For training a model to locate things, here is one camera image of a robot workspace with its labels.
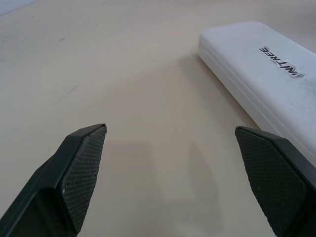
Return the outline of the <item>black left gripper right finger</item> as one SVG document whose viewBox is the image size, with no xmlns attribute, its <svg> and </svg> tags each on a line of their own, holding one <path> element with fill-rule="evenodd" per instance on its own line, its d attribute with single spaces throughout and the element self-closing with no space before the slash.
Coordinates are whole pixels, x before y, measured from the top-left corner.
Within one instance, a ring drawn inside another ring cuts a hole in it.
<svg viewBox="0 0 316 237">
<path fill-rule="evenodd" d="M 238 126 L 245 171 L 276 237 L 316 237 L 316 167 L 287 139 Z"/>
</svg>

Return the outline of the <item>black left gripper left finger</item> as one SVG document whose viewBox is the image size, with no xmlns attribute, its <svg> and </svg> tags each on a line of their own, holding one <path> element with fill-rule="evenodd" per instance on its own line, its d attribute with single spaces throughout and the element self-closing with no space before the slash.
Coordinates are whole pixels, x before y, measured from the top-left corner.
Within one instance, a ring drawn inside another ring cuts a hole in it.
<svg viewBox="0 0 316 237">
<path fill-rule="evenodd" d="M 77 237 L 96 186 L 107 127 L 69 134 L 0 219 L 0 237 Z"/>
</svg>

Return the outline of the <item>white rectangular case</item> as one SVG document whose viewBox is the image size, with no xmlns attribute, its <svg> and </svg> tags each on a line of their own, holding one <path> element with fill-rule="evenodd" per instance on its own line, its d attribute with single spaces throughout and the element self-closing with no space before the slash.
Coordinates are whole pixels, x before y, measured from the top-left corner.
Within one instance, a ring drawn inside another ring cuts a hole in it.
<svg viewBox="0 0 316 237">
<path fill-rule="evenodd" d="M 201 32 L 198 54 L 263 131 L 316 166 L 316 54 L 256 21 Z"/>
</svg>

